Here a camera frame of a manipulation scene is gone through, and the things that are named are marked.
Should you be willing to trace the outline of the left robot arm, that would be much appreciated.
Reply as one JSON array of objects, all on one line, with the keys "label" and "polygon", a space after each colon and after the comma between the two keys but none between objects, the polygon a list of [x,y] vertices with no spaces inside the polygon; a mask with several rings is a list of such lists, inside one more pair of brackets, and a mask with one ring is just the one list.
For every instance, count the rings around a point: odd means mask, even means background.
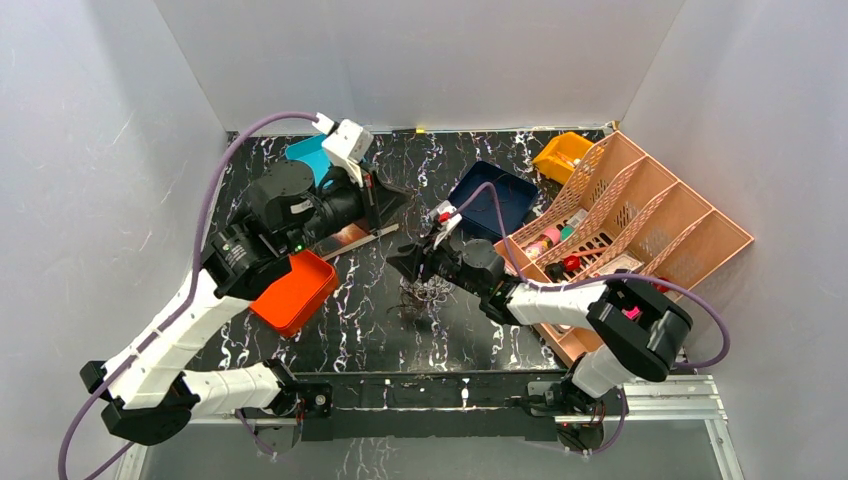
[{"label": "left robot arm", "polygon": [[338,166],[316,180],[303,162],[275,163],[249,185],[238,213],[205,242],[184,285],[145,331],[112,359],[82,367],[87,390],[105,403],[108,432],[151,446],[196,417],[243,409],[327,415],[328,405],[316,399],[329,396],[330,386],[298,381],[278,360],[208,372],[188,363],[276,281],[291,280],[296,256],[351,224],[381,229],[411,196],[370,166],[357,180]]}]

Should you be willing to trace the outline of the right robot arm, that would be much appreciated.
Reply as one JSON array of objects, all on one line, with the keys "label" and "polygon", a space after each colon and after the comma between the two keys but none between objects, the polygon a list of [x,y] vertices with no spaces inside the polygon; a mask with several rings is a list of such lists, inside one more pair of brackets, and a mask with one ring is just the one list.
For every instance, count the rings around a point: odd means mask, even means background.
[{"label": "right robot arm", "polygon": [[562,325],[599,336],[600,347],[580,355],[562,380],[530,385],[525,395],[508,400],[536,416],[588,414],[624,383],[664,381],[693,324],[684,309],[634,274],[541,287],[509,273],[487,240],[455,249],[420,239],[399,247],[387,262],[411,283],[437,276],[477,296],[480,310],[497,324]]}]

